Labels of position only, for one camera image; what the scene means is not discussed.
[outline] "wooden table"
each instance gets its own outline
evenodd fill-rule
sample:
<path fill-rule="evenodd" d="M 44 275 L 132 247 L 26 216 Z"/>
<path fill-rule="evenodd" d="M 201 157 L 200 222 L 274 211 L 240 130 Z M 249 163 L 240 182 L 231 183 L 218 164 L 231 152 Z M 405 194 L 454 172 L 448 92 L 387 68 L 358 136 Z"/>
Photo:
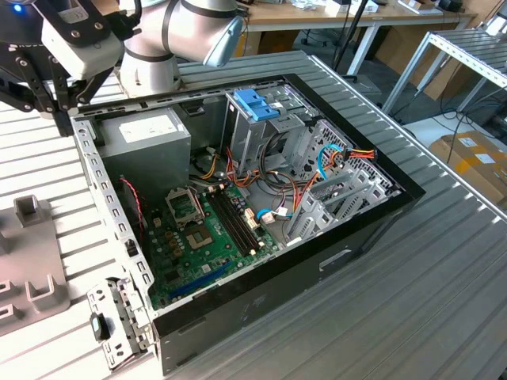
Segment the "wooden table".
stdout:
<path fill-rule="evenodd" d="M 342 28 L 345 22 L 344 13 L 338 17 L 331 17 L 325 13 L 323 6 L 318 6 L 315 10 L 301 10 L 290 3 L 277 5 L 258 2 L 248 7 L 250 8 L 248 25 L 249 41 L 251 41 L 249 46 L 250 55 L 257 52 L 257 47 L 252 46 L 252 43 L 258 45 L 260 32 Z M 456 29 L 465 29 L 470 20 L 476 15 L 472 12 L 464 12 L 459 16 L 452 12 L 437 15 L 418 15 L 399 5 L 397 0 L 389 0 L 389 4 L 380 6 L 377 13 L 364 13 L 360 19 L 358 26 L 366 27 L 367 30 L 347 74 L 357 74 L 381 26 L 457 23 Z M 353 15 L 351 14 L 346 26 L 350 26 L 352 19 Z"/>

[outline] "ram slot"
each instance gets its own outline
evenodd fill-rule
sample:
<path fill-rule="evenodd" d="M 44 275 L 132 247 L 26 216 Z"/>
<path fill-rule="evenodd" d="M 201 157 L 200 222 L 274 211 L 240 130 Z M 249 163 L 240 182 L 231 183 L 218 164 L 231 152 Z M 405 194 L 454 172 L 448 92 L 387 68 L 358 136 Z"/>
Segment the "ram slot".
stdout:
<path fill-rule="evenodd" d="M 250 255 L 252 249 L 258 249 L 257 239 L 245 221 L 238 215 L 227 196 L 224 194 L 213 195 L 209 203 L 244 257 Z"/>

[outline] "motherboard chip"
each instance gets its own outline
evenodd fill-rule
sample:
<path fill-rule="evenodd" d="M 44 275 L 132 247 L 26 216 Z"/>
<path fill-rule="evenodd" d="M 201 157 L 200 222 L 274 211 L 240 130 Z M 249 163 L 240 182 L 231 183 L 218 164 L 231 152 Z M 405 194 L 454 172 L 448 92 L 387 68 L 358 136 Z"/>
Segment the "motherboard chip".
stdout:
<path fill-rule="evenodd" d="M 206 226 L 194 226 L 185 230 L 185 236 L 192 249 L 199 249 L 213 242 L 212 235 Z"/>

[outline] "yellow cable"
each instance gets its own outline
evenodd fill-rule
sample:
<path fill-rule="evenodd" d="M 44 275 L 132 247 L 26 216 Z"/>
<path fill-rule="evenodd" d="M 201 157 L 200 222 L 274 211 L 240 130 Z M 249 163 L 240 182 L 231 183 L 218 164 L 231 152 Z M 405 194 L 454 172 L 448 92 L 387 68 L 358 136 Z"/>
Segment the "yellow cable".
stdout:
<path fill-rule="evenodd" d="M 201 179 L 203 180 L 207 180 L 208 178 L 210 178 L 213 173 L 215 172 L 215 164 L 216 164 L 216 158 L 218 156 L 215 154 L 215 156 L 213 157 L 213 163 L 212 163 L 212 167 L 209 169 L 209 172 L 207 172 L 206 174 L 204 174 Z"/>

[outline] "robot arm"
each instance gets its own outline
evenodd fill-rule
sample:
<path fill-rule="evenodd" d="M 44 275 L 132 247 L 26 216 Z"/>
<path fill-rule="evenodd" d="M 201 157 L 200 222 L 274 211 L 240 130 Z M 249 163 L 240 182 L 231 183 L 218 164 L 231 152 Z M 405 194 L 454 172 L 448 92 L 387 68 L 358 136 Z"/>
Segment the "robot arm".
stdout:
<path fill-rule="evenodd" d="M 102 16 L 90 0 L 0 0 L 0 101 L 54 118 L 60 134 L 69 136 L 69 113 L 90 102 L 121 59 L 125 40 L 124 87 L 146 89 L 139 86 L 143 75 L 170 76 L 170 85 L 149 92 L 161 93 L 177 88 L 174 53 L 220 66 L 241 33 L 233 0 L 133 0 L 124 8 L 133 13 Z"/>
<path fill-rule="evenodd" d="M 143 30 L 125 44 L 120 81 L 131 97 L 167 93 L 181 84 L 175 55 L 220 67 L 238 44 L 235 0 L 143 0 Z M 122 0 L 120 8 L 131 9 Z"/>

